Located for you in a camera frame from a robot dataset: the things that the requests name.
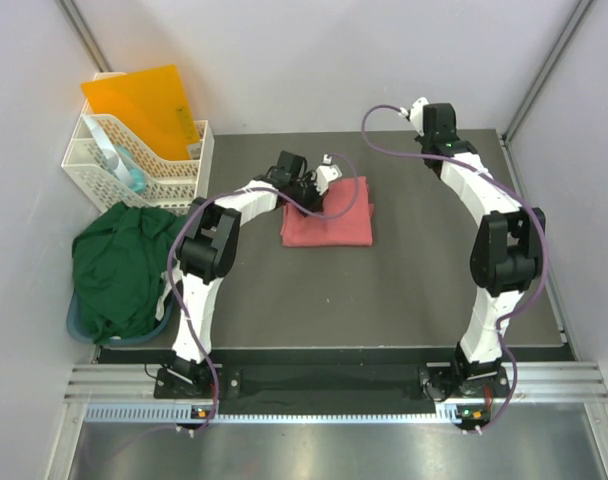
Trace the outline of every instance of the metal post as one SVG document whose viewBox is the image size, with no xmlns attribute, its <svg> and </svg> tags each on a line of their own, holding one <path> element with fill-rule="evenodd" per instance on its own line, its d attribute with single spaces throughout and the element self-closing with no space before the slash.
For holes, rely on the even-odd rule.
<svg viewBox="0 0 608 480">
<path fill-rule="evenodd" d="M 555 67 L 559 63 L 560 59 L 562 58 L 562 55 L 566 51 L 566 48 L 570 44 L 571 39 L 574 37 L 575 32 L 581 25 L 582 21 L 586 18 L 589 9 L 594 3 L 595 0 L 579 0 L 577 2 L 577 5 L 575 6 L 575 9 L 567 20 L 566 25 L 562 30 L 562 33 L 560 34 L 557 41 L 553 45 L 553 48 L 547 55 L 546 60 L 540 68 L 539 73 L 537 74 L 535 80 L 528 89 L 524 100 L 522 100 L 522 103 L 517 109 L 517 112 L 509 123 L 506 133 L 504 133 L 504 135 L 502 136 L 504 139 L 504 143 L 507 146 L 510 145 L 510 143 L 513 141 L 513 138 L 515 138 L 515 135 L 517 134 L 517 131 L 522 125 L 522 122 L 524 122 L 524 119 L 533 107 L 535 100 L 537 100 L 537 97 L 542 92 L 542 89 L 548 82 L 549 78 L 551 77 L 551 74 L 555 70 Z"/>
<path fill-rule="evenodd" d="M 84 47 L 84 50 L 86 50 L 86 53 L 95 64 L 98 71 L 111 72 L 112 69 L 108 63 L 108 60 L 106 60 L 106 57 L 102 53 L 102 50 L 95 40 L 93 33 L 88 28 L 88 25 L 86 24 L 84 17 L 82 17 L 82 14 L 77 8 L 74 0 L 56 0 L 56 2 L 62 9 L 62 13 L 68 20 L 71 27 L 73 27 L 73 30 L 80 40 L 80 43 Z"/>
</svg>

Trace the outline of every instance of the red towel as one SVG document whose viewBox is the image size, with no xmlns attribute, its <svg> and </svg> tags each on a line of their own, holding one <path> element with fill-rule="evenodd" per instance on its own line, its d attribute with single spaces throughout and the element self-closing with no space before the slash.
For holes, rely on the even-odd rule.
<svg viewBox="0 0 608 480">
<path fill-rule="evenodd" d="M 290 203 L 284 207 L 282 244 L 285 247 L 323 247 L 329 245 L 373 245 L 371 215 L 366 177 L 359 177 L 359 193 L 353 208 L 339 218 L 324 220 L 305 217 Z M 324 213 L 340 213 L 353 198 L 355 180 L 345 178 L 334 182 L 324 198 Z"/>
</svg>

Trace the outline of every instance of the reflective metal surface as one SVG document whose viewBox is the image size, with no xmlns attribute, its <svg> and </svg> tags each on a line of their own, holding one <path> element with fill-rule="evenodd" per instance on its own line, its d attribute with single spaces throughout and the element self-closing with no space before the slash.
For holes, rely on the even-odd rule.
<svg viewBox="0 0 608 480">
<path fill-rule="evenodd" d="M 515 406 L 482 437 L 462 436 L 450 425 L 217 425 L 194 440 L 163 430 L 106 461 L 148 428 L 84 425 L 69 478 L 606 478 L 582 405 Z"/>
</svg>

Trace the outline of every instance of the green fabric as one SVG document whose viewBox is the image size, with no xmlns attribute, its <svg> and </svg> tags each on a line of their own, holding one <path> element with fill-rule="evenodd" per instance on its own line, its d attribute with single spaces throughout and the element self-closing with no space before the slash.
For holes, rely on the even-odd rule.
<svg viewBox="0 0 608 480">
<path fill-rule="evenodd" d="M 95 343 L 138 337 L 155 326 L 166 259 L 185 217 L 113 205 L 73 241 L 73 282 Z"/>
</svg>

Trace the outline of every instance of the gray mat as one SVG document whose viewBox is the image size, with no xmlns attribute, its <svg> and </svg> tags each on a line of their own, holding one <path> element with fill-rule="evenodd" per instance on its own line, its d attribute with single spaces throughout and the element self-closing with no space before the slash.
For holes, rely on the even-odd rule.
<svg viewBox="0 0 608 480">
<path fill-rule="evenodd" d="M 495 132 L 461 133 L 491 173 L 510 184 Z M 419 151 L 413 136 L 372 134 L 387 148 Z M 375 245 L 284 248 L 281 210 L 244 226 L 217 300 L 214 347 L 453 346 L 475 299 L 468 260 L 476 234 L 455 194 L 422 161 L 374 153 L 358 133 L 218 136 L 210 192 L 245 185 L 281 150 L 306 156 L 309 165 L 327 152 L 356 162 L 375 205 Z M 561 344 L 546 296 L 512 321 L 507 340 Z"/>
</svg>

